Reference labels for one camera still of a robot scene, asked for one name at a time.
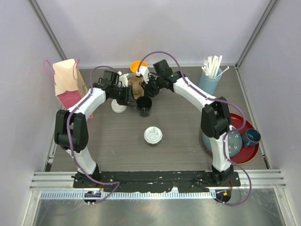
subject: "black mounting plate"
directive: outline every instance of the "black mounting plate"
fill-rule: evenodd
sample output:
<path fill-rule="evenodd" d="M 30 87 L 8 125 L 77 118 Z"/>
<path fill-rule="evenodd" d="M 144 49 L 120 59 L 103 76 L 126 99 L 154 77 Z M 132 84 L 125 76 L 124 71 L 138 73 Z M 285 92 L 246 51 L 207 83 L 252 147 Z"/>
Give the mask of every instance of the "black mounting plate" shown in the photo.
<path fill-rule="evenodd" d="M 213 172 L 206 171 L 121 171 L 101 172 L 103 182 L 119 181 L 120 186 L 116 192 L 170 192 L 176 186 L 180 193 L 208 192 L 210 187 L 225 187 L 228 183 L 219 185 L 213 180 Z M 232 186 L 240 186 L 237 172 L 230 177 Z M 114 188 L 104 186 L 105 192 Z M 79 181 L 73 183 L 74 188 L 92 188 Z"/>

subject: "blue mug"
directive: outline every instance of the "blue mug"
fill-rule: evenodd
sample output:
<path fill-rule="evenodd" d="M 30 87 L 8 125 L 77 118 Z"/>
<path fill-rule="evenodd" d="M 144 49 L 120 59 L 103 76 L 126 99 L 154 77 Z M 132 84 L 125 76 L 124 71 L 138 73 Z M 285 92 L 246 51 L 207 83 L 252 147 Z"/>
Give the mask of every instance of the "blue mug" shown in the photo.
<path fill-rule="evenodd" d="M 255 129 L 247 129 L 246 132 L 241 136 L 245 147 L 255 146 L 259 143 L 261 139 L 260 133 Z"/>

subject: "white wall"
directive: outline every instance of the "white wall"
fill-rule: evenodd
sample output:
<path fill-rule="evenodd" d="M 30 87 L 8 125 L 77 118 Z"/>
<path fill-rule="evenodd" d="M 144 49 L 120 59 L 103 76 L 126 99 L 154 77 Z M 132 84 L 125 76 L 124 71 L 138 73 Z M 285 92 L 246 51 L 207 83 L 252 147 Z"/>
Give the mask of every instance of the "white wall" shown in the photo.
<path fill-rule="evenodd" d="M 0 31 L 0 224 L 19 226 L 59 107 L 42 64 L 60 58 L 25 0 L 0 1 Z"/>
<path fill-rule="evenodd" d="M 301 1 L 279 1 L 241 67 L 272 167 L 280 168 L 301 220 Z"/>
<path fill-rule="evenodd" d="M 164 50 L 182 64 L 235 64 L 269 0 L 38 0 L 68 58 L 128 67 Z M 148 63 L 161 60 L 157 55 Z"/>

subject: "blue cup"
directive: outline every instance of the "blue cup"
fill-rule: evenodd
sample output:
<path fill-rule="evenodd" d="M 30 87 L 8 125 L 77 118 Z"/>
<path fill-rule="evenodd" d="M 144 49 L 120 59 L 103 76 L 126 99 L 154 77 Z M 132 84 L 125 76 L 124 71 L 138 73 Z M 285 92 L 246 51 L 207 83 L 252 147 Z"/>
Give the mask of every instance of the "blue cup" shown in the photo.
<path fill-rule="evenodd" d="M 247 129 L 246 132 L 243 133 L 241 138 L 243 139 L 245 147 L 255 146 L 259 143 L 261 135 L 255 129 Z"/>
<path fill-rule="evenodd" d="M 219 75 L 220 73 L 222 73 L 222 70 L 219 68 L 216 75 Z M 209 76 L 206 76 L 204 72 L 202 72 L 201 79 L 199 80 L 199 83 L 198 83 L 198 87 L 201 90 L 205 91 L 206 93 L 213 95 L 213 93 L 216 89 L 216 86 L 217 86 L 219 80 L 221 79 L 221 77 L 222 77 L 222 75 L 220 75 L 219 77 L 217 77 L 215 79 L 212 79 L 212 78 L 209 78 Z"/>

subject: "white cup lid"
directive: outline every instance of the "white cup lid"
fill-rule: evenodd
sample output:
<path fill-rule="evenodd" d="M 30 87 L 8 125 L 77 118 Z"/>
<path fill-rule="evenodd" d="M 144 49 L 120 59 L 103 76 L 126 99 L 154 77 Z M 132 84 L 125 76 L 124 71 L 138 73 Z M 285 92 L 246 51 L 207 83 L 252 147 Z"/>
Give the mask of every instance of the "white cup lid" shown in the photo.
<path fill-rule="evenodd" d="M 144 139 L 149 144 L 158 143 L 163 137 L 162 131 L 157 127 L 148 127 L 144 132 Z"/>
<path fill-rule="evenodd" d="M 117 100 L 113 100 L 111 103 L 111 107 L 113 109 L 114 112 L 116 113 L 122 113 L 126 110 L 127 106 L 123 106 L 123 105 L 119 105 L 117 103 Z"/>

